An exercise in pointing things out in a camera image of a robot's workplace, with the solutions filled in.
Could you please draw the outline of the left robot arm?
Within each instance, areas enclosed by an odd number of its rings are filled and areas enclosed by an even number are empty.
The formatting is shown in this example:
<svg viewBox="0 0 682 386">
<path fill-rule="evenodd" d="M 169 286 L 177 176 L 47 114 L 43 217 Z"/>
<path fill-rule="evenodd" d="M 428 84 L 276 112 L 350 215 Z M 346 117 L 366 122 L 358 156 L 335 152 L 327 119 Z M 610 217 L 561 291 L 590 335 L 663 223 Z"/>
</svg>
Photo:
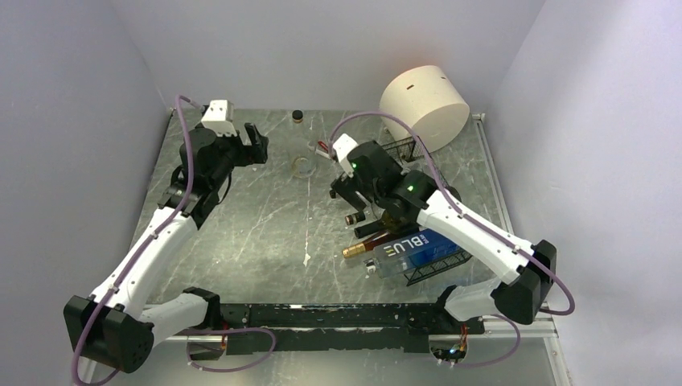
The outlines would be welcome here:
<svg viewBox="0 0 682 386">
<path fill-rule="evenodd" d="M 239 135 L 219 135 L 206 124 L 188 131 L 178 166 L 152 220 L 124 260 L 89 296 L 72 296 L 64 320 L 75 354 L 113 368 L 137 371 L 155 345 L 187 329 L 209 335 L 224 327 L 218 294 L 197 287 L 146 309 L 146 301 L 171 258 L 222 202 L 223 185 L 237 167 L 264 164 L 269 139 L 247 122 Z"/>
</svg>

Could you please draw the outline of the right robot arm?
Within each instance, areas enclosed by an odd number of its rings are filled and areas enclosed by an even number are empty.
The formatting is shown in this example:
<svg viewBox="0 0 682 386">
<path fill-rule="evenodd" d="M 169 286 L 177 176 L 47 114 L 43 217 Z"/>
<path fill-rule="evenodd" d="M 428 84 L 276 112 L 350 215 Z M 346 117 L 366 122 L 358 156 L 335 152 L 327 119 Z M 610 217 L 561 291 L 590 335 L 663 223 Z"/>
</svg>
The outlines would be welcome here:
<svg viewBox="0 0 682 386">
<path fill-rule="evenodd" d="M 343 135 L 331 145 L 340 180 L 351 194 L 384 209 L 394 220 L 436 232 L 485 264 L 494 278 L 448 292 L 434 311 L 436 327 L 455 332 L 464 321 L 500 314 L 530 325 L 553 285 L 556 249 L 503 231 L 456 199 L 437 176 L 403 167 L 377 142 L 357 143 Z"/>
</svg>

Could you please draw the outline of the dark wine bottle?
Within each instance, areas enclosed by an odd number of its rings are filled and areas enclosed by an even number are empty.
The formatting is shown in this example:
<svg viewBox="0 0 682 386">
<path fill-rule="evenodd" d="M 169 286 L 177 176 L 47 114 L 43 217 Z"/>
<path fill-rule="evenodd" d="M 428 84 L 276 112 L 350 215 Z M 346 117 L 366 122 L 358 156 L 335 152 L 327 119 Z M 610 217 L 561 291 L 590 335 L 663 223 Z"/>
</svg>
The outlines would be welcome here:
<svg viewBox="0 0 682 386">
<path fill-rule="evenodd" d="M 419 225 L 407 221 L 405 218 L 395 218 L 386 211 L 382 216 L 369 224 L 361 225 L 354 229 L 354 235 L 360 239 L 378 232 L 388 232 L 391 235 L 404 236 L 419 231 Z"/>
</svg>

